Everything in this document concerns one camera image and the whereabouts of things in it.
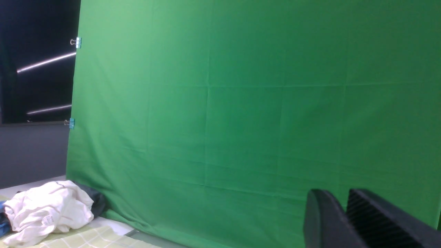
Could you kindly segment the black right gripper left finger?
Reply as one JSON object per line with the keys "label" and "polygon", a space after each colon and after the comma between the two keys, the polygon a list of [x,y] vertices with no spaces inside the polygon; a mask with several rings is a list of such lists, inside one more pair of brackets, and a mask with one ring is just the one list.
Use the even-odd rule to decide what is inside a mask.
{"label": "black right gripper left finger", "polygon": [[327,190],[308,192],[303,224],[306,248],[367,248],[340,202]]}

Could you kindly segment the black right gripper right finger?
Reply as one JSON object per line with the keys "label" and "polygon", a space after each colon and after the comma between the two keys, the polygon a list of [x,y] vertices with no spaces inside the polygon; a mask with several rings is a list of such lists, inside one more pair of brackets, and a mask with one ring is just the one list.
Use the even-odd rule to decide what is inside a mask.
{"label": "black right gripper right finger", "polygon": [[370,248],[439,248],[440,232],[366,189],[350,189],[346,215]]}

